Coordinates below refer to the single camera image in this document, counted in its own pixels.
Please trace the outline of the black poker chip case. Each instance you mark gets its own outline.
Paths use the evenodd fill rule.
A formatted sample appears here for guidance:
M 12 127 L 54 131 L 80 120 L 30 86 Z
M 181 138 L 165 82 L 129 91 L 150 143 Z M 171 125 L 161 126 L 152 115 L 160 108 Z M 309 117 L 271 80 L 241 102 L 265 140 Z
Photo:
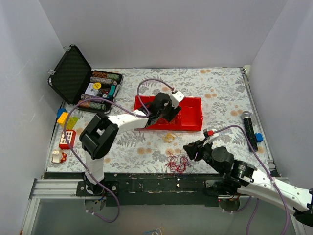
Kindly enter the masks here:
M 122 81 L 119 73 L 93 70 L 79 48 L 71 44 L 47 83 L 67 104 L 76 105 L 94 96 L 114 101 Z

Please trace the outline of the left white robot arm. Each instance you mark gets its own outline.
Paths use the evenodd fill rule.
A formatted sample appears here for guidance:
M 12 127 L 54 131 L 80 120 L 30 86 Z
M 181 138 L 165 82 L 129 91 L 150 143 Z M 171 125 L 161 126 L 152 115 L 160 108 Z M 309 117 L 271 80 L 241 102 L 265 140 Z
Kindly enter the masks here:
M 87 170 L 84 182 L 87 190 L 94 196 L 100 195 L 104 190 L 104 157 L 111 149 L 115 137 L 121 133 L 150 127 L 160 118 L 171 122 L 180 112 L 180 102 L 184 95 L 180 91 L 158 93 L 154 100 L 141 106 L 133 112 L 107 116 L 96 114 L 79 137 L 85 151 Z

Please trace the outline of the yellow green toy bricks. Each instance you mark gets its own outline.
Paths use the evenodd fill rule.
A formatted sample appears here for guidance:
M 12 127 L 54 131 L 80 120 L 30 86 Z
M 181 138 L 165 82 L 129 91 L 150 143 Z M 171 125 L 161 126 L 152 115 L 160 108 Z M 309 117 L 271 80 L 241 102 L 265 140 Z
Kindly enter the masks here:
M 67 112 L 62 112 L 60 117 L 57 119 L 57 124 L 59 124 L 62 128 L 64 128 L 66 124 L 67 130 L 73 130 L 75 124 L 78 122 L 79 118 L 77 116 L 70 116 L 68 117 Z

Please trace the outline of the small blue block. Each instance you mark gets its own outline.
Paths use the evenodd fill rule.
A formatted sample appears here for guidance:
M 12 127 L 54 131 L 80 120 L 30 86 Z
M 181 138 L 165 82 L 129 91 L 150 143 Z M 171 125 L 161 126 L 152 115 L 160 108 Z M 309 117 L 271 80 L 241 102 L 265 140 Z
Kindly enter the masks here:
M 261 133 L 255 133 L 255 138 L 257 143 L 261 143 L 264 140 Z

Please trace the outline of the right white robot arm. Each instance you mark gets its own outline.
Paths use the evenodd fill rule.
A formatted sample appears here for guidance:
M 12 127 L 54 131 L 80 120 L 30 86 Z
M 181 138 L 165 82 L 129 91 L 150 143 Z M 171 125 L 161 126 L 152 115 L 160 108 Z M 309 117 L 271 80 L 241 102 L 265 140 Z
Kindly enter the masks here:
M 313 226 L 313 190 L 303 189 L 269 175 L 234 158 L 226 147 L 212 148 L 212 143 L 196 141 L 183 146 L 189 159 L 205 161 L 223 176 L 214 191 L 219 194 L 246 194 L 283 209 L 309 227 Z

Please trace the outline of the white red toy figure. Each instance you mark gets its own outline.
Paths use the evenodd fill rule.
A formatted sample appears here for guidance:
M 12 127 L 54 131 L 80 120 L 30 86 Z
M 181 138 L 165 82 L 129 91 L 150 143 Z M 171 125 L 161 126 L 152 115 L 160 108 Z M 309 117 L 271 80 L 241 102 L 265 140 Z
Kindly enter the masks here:
M 67 154 L 61 151 L 52 151 L 51 162 L 61 164 L 67 160 Z

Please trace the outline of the black handheld microphone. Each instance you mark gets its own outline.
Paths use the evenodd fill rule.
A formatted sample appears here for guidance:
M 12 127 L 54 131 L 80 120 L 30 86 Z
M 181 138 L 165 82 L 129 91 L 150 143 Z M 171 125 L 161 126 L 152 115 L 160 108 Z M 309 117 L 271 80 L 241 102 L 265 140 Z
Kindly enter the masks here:
M 243 123 L 244 123 L 247 138 L 248 138 L 250 145 L 251 145 L 251 147 L 249 147 L 249 151 L 252 152 L 254 150 L 255 152 L 257 152 L 258 146 L 257 146 L 257 140 L 255 137 L 253 125 L 252 125 L 251 112 L 243 111 L 243 113 L 241 114 L 241 118 L 242 118 Z

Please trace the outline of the blue toy brick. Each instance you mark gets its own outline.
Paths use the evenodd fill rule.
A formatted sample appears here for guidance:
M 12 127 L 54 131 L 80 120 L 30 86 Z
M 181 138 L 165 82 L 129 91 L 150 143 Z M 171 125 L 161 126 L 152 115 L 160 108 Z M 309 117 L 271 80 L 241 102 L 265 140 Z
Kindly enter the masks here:
M 57 119 L 58 119 L 64 112 L 65 112 L 65 113 L 67 112 L 67 110 L 66 110 L 65 108 L 60 108 L 60 109 L 58 109 L 58 111 L 57 111 Z

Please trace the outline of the red three-compartment tray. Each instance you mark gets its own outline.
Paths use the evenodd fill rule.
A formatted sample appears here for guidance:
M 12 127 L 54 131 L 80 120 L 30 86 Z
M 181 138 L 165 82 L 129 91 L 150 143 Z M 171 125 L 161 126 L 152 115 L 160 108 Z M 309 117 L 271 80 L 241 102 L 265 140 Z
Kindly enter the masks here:
M 164 131 L 200 131 L 202 129 L 202 104 L 200 97 L 185 97 L 180 102 L 181 110 L 175 118 L 168 122 L 160 118 L 156 124 L 146 127 L 146 130 Z

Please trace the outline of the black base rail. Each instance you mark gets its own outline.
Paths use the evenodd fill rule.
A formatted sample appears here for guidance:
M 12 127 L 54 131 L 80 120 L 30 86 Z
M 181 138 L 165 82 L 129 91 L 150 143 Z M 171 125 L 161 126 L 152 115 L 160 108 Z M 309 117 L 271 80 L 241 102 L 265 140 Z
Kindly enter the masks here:
M 222 201 L 243 205 L 249 198 L 235 192 L 221 194 L 217 186 L 222 177 L 217 174 L 127 174 L 106 173 L 106 187 L 92 194 L 84 181 L 77 184 L 76 196 L 88 199 L 103 198 L 107 206 L 137 205 L 204 205 L 218 207 Z

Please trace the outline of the red white toy brick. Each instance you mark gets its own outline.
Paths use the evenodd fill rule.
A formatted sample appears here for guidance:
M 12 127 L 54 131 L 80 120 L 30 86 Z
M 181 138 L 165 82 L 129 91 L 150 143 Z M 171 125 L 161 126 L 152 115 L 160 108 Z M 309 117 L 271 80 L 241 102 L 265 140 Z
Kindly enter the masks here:
M 66 130 L 62 131 L 59 148 L 62 150 L 70 149 L 70 147 L 74 147 L 76 138 L 76 132 L 74 130 Z

